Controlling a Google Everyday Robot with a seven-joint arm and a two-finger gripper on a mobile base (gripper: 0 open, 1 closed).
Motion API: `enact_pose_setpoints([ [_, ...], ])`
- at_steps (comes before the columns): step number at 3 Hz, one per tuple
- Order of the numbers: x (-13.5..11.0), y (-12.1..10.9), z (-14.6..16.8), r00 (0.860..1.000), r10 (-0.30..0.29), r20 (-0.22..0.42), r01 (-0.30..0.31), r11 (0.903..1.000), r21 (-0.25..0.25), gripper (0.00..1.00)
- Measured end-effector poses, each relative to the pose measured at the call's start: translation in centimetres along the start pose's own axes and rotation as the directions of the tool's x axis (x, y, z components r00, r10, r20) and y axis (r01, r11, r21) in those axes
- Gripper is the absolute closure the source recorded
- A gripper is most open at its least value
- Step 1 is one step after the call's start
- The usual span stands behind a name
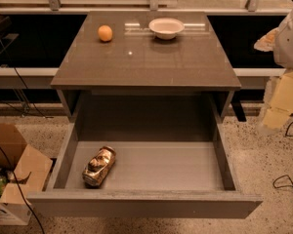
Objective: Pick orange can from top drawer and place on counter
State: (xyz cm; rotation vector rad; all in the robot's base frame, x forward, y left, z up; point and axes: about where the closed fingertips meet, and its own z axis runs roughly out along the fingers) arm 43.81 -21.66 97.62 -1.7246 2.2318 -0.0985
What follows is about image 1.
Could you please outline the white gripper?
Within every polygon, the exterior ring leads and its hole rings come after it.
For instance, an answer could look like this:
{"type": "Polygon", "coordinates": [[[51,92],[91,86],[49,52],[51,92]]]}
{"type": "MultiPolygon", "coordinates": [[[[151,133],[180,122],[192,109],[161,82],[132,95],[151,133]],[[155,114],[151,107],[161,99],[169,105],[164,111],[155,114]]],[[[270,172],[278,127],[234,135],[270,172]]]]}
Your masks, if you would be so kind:
{"type": "MultiPolygon", "coordinates": [[[[276,64],[293,69],[293,9],[280,23],[254,44],[254,49],[272,52],[276,64]]],[[[258,131],[272,135],[280,130],[293,114],[293,70],[280,77],[271,77],[264,93],[258,131]]]]}

